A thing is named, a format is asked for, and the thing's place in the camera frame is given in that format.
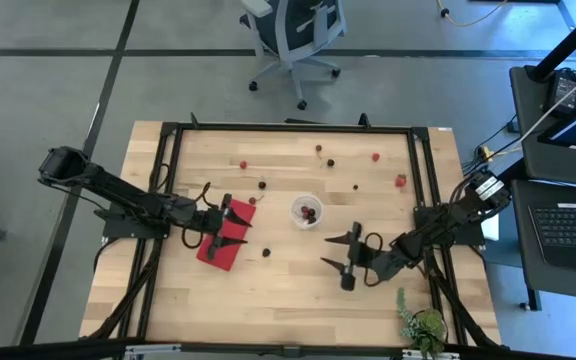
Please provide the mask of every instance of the gray floor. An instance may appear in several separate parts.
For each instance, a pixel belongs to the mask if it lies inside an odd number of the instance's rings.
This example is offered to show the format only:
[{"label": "gray floor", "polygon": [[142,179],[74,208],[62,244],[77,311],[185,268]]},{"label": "gray floor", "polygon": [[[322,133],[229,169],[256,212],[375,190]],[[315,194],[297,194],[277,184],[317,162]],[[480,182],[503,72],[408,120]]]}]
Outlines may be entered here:
[{"label": "gray floor", "polygon": [[[446,2],[459,21],[493,6]],[[241,11],[236,3],[142,0],[128,47],[250,48],[250,34],[237,23]],[[129,1],[21,4],[0,0],[0,47],[113,48]],[[552,5],[510,5],[478,27],[457,29],[439,19],[432,0],[345,4],[349,34],[334,45],[342,49],[545,50],[568,31]],[[576,1],[567,4],[576,20]],[[534,63],[329,60],[343,69],[336,81],[317,69],[299,69],[308,79],[304,93],[309,108],[301,112],[285,75],[260,82],[257,93],[247,91],[249,77],[259,68],[252,57],[124,58],[93,160],[118,172],[134,121],[187,121],[191,111],[200,121],[281,122],[295,117],[349,124],[366,112],[374,124],[450,126],[462,159],[468,159],[475,145],[514,114],[508,69]],[[108,58],[0,58],[0,227],[9,231],[0,242],[0,346],[15,341],[63,198],[36,183],[36,169],[48,148],[83,143],[109,63]],[[576,68],[576,61],[565,65]],[[502,135],[491,144],[500,146],[511,138]],[[83,202],[77,208],[40,342],[77,337],[103,226],[92,210]],[[576,356],[576,298],[546,294],[543,312],[525,313],[517,307],[525,300],[521,270],[489,266],[488,275],[505,344]]]}]

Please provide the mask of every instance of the potted plant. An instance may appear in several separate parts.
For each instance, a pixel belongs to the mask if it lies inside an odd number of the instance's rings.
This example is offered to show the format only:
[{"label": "potted plant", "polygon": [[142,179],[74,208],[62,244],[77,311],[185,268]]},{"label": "potted plant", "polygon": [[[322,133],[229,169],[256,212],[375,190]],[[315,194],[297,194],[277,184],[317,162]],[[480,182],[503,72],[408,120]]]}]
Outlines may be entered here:
[{"label": "potted plant", "polygon": [[413,341],[412,347],[419,349],[424,359],[427,359],[428,355],[437,359],[437,355],[444,350],[444,342],[448,338],[448,327],[441,313],[435,309],[411,313],[406,308],[403,288],[399,288],[397,292],[397,311],[405,322],[401,335]]}]

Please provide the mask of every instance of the white bowl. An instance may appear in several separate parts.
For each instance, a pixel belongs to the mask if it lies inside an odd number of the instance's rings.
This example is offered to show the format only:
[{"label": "white bowl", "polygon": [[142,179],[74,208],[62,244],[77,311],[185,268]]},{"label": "white bowl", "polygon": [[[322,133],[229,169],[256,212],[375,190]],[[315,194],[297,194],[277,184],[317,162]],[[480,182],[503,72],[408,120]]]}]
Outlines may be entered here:
[{"label": "white bowl", "polygon": [[[317,221],[312,224],[308,224],[308,220],[304,219],[301,212],[302,206],[308,206],[309,209],[315,209],[315,217]],[[324,217],[324,204],[314,195],[301,195],[293,201],[290,206],[290,217],[302,230],[309,230],[317,226]]]}]

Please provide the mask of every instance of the wooden table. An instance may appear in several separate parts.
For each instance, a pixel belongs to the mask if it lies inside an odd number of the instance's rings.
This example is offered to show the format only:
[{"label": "wooden table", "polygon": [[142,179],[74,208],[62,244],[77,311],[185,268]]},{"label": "wooden table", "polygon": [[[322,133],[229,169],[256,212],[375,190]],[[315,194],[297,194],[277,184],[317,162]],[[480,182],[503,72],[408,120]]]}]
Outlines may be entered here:
[{"label": "wooden table", "polygon": [[[136,122],[128,145],[121,177],[142,189],[148,186],[161,124]],[[455,139],[451,129],[429,132],[445,201],[462,178]],[[323,147],[320,157],[316,145]],[[376,163],[371,160],[374,152],[381,155]],[[417,152],[428,198],[421,145]],[[335,160],[334,168],[325,166],[329,158]],[[246,170],[239,168],[242,160],[248,163]],[[394,186],[397,174],[408,176],[404,188]],[[257,188],[262,178],[268,184],[263,193]],[[230,272],[197,260],[197,250],[185,248],[180,230],[173,228],[164,242],[148,340],[380,347],[410,343],[400,335],[403,322],[396,312],[396,293],[399,287],[405,289],[412,312],[431,307],[428,281],[418,269],[404,269],[374,288],[364,286],[363,269],[358,269],[355,291],[346,292],[338,273],[319,259],[344,261],[347,247],[323,239],[345,233],[353,221],[363,224],[364,234],[379,232],[386,242],[413,228],[415,196],[405,136],[184,131],[175,180],[174,192],[190,197],[210,181],[207,198],[214,203],[226,192],[242,201],[262,194],[264,198],[246,235],[249,243],[241,247]],[[304,193],[315,194],[325,206],[321,224],[309,231],[299,230],[289,217],[292,201]],[[187,237],[191,243],[197,239],[190,232]],[[81,335],[96,330],[123,296],[135,243],[118,241],[101,256]],[[264,248],[272,251],[267,258],[262,257]],[[465,246],[454,246],[452,256],[461,300],[499,342],[481,259]],[[445,298],[443,305],[450,341],[455,342]],[[136,332],[140,308],[138,299],[129,334]]]}]

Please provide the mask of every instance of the laptop keyboard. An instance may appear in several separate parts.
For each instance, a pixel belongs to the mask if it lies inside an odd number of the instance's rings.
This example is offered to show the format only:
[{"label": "laptop keyboard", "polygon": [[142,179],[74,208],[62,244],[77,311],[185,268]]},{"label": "laptop keyboard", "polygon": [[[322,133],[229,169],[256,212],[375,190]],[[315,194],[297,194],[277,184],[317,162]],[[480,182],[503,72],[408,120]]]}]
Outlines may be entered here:
[{"label": "laptop keyboard", "polygon": [[576,208],[530,207],[542,246],[576,247]]}]

